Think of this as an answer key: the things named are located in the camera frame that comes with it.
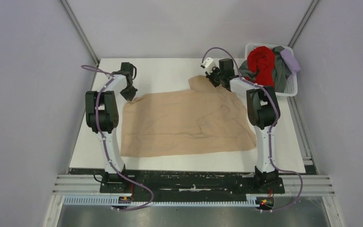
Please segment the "beige t shirt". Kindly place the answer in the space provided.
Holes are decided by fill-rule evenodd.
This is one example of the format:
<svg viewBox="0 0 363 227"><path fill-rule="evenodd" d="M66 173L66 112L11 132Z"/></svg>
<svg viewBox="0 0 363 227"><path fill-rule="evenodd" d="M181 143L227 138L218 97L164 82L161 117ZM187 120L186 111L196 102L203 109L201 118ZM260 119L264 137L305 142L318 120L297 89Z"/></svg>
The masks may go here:
<svg viewBox="0 0 363 227"><path fill-rule="evenodd" d="M252 150L256 135L238 96L204 76L190 88L134 98L123 108L121 154L159 157Z"/></svg>

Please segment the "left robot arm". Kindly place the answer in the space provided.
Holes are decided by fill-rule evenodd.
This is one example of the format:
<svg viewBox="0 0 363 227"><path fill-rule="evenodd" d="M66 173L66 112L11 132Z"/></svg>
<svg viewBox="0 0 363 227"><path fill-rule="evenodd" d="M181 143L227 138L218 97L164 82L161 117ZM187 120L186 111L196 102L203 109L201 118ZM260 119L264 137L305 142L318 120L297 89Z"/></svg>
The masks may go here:
<svg viewBox="0 0 363 227"><path fill-rule="evenodd" d="M130 62L121 63L120 70L111 73L89 65L82 65L81 68L108 77L108 81L100 89L87 91L85 94L86 123L96 134L106 158L101 184L111 184L117 192L125 192L130 184L136 182L127 177L117 140L117 127L120 122L117 96L120 95L128 102L134 99L138 91L133 86L137 68Z"/></svg>

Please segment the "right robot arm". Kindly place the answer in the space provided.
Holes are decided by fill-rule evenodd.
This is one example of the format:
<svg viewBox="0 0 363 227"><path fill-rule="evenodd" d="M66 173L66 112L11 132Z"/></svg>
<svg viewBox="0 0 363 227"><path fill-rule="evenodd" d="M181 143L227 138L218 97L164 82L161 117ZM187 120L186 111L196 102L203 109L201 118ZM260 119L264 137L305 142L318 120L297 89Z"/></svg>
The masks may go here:
<svg viewBox="0 0 363 227"><path fill-rule="evenodd" d="M222 86L245 97L248 119L254 126L257 141L254 187L260 193L268 192L279 178L274 167L274 136L281 113L274 88L241 79L235 74L233 59L221 59L216 64L214 59L206 58L200 66L213 86Z"/></svg>

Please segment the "red t shirt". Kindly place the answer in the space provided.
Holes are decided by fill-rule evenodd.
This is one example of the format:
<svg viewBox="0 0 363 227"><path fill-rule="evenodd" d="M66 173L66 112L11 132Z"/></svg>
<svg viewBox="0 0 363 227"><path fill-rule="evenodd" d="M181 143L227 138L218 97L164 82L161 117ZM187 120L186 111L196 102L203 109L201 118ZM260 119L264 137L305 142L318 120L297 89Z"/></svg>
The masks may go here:
<svg viewBox="0 0 363 227"><path fill-rule="evenodd" d="M249 71L255 74L254 83L274 87L272 71L275 67L275 54L266 46L252 50L247 57Z"/></svg>

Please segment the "grey t shirt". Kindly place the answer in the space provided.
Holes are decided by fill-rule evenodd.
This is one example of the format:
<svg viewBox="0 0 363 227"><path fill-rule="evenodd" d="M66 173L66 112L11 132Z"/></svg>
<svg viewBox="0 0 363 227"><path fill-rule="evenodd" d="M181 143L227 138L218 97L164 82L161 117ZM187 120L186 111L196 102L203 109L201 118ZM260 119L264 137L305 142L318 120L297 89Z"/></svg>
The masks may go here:
<svg viewBox="0 0 363 227"><path fill-rule="evenodd" d="M275 84L273 88L275 89L276 92L282 92L286 86L287 78L289 77L291 72L280 55L280 52L284 50L284 48L282 46L278 46L271 50L275 54L275 67L272 71L272 76ZM249 71L247 58L240 65L239 72L246 80L254 83L255 74Z"/></svg>

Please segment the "white plastic laundry basket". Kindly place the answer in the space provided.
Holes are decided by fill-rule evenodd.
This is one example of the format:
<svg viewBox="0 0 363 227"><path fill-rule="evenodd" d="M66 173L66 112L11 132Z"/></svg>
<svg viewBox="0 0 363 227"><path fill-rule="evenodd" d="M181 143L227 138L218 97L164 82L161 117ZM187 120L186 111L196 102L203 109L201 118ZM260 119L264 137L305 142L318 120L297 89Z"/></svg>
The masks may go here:
<svg viewBox="0 0 363 227"><path fill-rule="evenodd" d="M260 46L265 46L269 49L273 49L275 47L278 47L278 45L276 44L262 44L262 43L248 43L245 45L245 55L248 56L249 55L249 51L253 51L254 49L260 47ZM288 60L290 60L290 56L292 57L293 60L293 65L295 66L295 62L296 59L294 57L294 52L292 50L292 48L288 47L288 46L282 46L285 50L287 50L287 57ZM295 95L297 95L298 93L298 85L297 85L297 71L292 72L289 77L287 78L286 81L286 86L283 89L282 92L276 92L277 96L287 96L287 97L293 97Z"/></svg>

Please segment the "lilac t shirt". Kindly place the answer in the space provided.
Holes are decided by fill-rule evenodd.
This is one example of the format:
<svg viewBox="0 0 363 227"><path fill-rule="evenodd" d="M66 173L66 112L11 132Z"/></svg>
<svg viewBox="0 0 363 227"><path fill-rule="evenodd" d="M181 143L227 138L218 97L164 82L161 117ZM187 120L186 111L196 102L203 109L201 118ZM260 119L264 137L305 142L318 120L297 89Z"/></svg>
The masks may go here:
<svg viewBox="0 0 363 227"><path fill-rule="evenodd" d="M291 74L297 74L300 71L301 67L294 57L294 55L288 50L284 49L280 52L282 59L284 60L286 66L289 68Z"/></svg>

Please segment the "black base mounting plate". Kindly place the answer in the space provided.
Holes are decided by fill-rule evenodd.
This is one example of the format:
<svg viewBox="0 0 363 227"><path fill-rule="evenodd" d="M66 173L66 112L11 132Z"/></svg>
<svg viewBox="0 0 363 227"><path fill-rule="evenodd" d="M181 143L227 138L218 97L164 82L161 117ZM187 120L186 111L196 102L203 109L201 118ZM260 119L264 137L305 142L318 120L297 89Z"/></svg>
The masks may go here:
<svg viewBox="0 0 363 227"><path fill-rule="evenodd" d="M281 177L256 173L126 170L129 180L104 173L101 193L119 193L134 202L233 202L247 194L284 194Z"/></svg>

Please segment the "left corner wall profile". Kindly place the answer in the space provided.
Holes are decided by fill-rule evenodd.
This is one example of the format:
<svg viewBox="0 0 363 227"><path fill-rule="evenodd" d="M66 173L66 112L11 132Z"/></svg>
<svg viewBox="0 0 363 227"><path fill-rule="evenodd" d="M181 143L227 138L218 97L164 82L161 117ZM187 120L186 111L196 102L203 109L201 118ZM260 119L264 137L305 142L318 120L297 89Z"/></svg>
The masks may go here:
<svg viewBox="0 0 363 227"><path fill-rule="evenodd" d="M84 47L86 48L89 56L93 60L95 66L98 66L100 63L100 59L98 58L96 52L94 51L86 33L84 32L79 20L77 19L76 14L74 13L70 3L68 0L59 0L59 3L62 5L67 17L69 18L72 26L75 28L80 40L82 41Z"/></svg>

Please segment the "corner wall profile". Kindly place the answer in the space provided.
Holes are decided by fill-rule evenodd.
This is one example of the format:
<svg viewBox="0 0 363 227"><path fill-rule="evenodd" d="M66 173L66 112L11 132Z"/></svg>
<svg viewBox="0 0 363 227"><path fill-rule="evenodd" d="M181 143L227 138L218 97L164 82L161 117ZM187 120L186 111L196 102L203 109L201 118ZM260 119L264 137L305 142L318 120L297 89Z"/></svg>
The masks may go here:
<svg viewBox="0 0 363 227"><path fill-rule="evenodd" d="M288 47L293 48L295 44L297 43L299 37L301 36L303 30L305 29L307 23L309 22L310 18L312 17L313 13L315 12L317 6L321 0L312 0L306 9L306 12L304 13L301 21L299 22L292 38L290 39L288 43Z"/></svg>
<svg viewBox="0 0 363 227"><path fill-rule="evenodd" d="M59 3L62 5L67 17L69 18L72 26L75 28L80 40L82 41L84 47L86 48L89 56L93 60L95 66L98 66L100 63L100 59L98 58L96 52L94 51L86 33L84 32L79 20L77 19L76 14L74 13L70 3L68 0L59 0Z"/></svg>

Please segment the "right corner wall profile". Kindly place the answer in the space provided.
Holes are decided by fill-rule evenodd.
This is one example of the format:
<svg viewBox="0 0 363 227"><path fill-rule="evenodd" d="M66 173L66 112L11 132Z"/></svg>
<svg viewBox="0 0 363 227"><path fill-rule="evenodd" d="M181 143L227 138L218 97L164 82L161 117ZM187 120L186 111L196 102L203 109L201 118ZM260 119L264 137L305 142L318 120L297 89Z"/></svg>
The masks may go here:
<svg viewBox="0 0 363 227"><path fill-rule="evenodd" d="M312 17L313 13L315 12L317 6L321 0L312 0L306 9L306 12L304 13L301 21L299 22L292 38L290 39L288 43L288 47L293 48L295 44L297 43L299 37L301 36L303 30L305 29L307 23L309 22L310 18Z"/></svg>

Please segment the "aluminium frame rail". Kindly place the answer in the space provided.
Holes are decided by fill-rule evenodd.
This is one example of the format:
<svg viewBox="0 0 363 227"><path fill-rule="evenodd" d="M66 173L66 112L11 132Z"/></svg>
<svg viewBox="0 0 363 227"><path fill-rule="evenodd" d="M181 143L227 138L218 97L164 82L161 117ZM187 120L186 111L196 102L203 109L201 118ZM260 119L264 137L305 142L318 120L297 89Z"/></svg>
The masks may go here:
<svg viewBox="0 0 363 227"><path fill-rule="evenodd" d="M295 175L281 176L285 193L275 196L296 196L300 189L300 180ZM335 196L331 180L326 175L303 175L301 196ZM54 184L53 193L62 195L99 195L100 184L90 175L59 175Z"/></svg>

